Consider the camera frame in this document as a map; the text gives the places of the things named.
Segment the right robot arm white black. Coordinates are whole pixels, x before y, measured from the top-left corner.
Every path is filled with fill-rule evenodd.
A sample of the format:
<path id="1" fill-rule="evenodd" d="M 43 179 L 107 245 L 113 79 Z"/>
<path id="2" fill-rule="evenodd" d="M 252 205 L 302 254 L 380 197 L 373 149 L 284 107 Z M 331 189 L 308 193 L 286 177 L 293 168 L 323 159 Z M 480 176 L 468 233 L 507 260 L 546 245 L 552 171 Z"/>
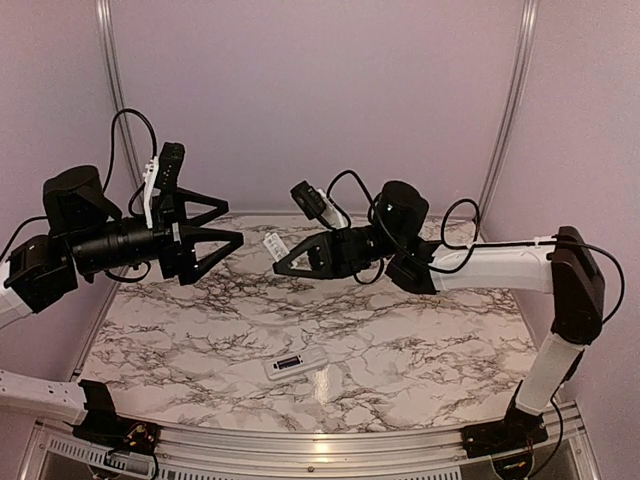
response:
<path id="1" fill-rule="evenodd" d="M 444 238 L 420 236 L 429 204 L 411 185 L 389 181 L 369 196 L 368 225 L 354 227 L 330 196 L 307 182 L 291 196 L 324 231 L 287 248 L 275 233 L 263 243 L 278 275 L 333 280 L 354 277 L 380 264 L 401 290 L 436 295 L 457 289 L 526 290 L 554 298 L 554 319 L 533 366 L 512 397 L 495 438 L 515 448 L 534 431 L 558 388 L 577 368 L 586 347 L 601 334 L 611 315 L 604 311 L 605 280 L 576 228 L 532 240 L 452 245 Z"/>

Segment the black battery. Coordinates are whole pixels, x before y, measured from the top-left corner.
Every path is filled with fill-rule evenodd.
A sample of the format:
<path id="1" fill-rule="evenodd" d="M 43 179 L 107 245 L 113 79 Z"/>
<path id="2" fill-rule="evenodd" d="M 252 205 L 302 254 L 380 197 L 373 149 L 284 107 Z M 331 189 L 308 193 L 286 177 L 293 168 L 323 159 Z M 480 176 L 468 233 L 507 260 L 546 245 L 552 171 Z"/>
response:
<path id="1" fill-rule="evenodd" d="M 291 356 L 288 358 L 277 360 L 276 363 L 274 364 L 274 367 L 279 371 L 283 371 L 285 369 L 301 365 L 302 363 L 303 363 L 302 358 L 299 355 L 296 355 L 296 356 Z"/>

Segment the white remote control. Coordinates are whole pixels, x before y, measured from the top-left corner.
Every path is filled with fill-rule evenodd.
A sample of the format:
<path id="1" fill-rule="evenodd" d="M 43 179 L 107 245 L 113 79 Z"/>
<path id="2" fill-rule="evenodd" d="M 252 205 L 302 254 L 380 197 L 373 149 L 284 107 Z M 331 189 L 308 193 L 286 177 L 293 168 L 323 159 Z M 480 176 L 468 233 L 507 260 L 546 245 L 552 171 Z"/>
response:
<path id="1" fill-rule="evenodd" d="M 309 347 L 295 353 L 267 359 L 263 369 L 270 381 L 304 374 L 324 368 L 329 363 L 325 350 L 321 347 Z"/>

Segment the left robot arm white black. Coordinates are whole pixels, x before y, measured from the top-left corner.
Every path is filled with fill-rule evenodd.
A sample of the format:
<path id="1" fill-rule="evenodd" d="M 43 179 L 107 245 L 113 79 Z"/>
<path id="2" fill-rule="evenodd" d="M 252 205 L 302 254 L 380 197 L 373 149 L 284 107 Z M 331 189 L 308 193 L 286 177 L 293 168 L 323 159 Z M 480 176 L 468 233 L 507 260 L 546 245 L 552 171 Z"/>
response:
<path id="1" fill-rule="evenodd" d="M 78 280 L 157 261 L 164 278 L 199 281 L 244 243 L 240 232 L 211 229 L 226 201 L 170 181 L 142 218 L 125 217 L 103 191 L 96 167 L 81 165 L 43 186 L 46 234 L 36 235 L 1 263 L 1 325 L 40 313 L 77 289 Z"/>

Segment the white battery cover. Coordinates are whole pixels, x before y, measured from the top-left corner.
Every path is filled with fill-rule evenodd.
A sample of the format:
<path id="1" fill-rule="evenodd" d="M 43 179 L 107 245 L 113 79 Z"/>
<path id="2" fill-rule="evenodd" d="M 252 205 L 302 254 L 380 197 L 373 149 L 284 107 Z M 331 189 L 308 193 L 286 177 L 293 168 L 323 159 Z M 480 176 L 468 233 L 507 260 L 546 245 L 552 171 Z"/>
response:
<path id="1" fill-rule="evenodd" d="M 263 245 L 273 257 L 275 262 L 284 259 L 287 255 L 290 254 L 289 248 L 277 233 L 267 233 L 264 236 Z"/>

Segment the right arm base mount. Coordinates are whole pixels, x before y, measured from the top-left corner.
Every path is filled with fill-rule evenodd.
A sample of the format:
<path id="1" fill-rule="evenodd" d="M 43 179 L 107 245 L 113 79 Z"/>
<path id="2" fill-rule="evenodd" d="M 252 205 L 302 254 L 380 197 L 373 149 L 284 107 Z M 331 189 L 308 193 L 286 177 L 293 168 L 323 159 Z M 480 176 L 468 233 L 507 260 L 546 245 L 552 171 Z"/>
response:
<path id="1" fill-rule="evenodd" d="M 507 423 L 504 420 L 473 424 L 461 429 L 468 458 L 479 458 L 524 449 L 548 440 L 543 424 Z"/>

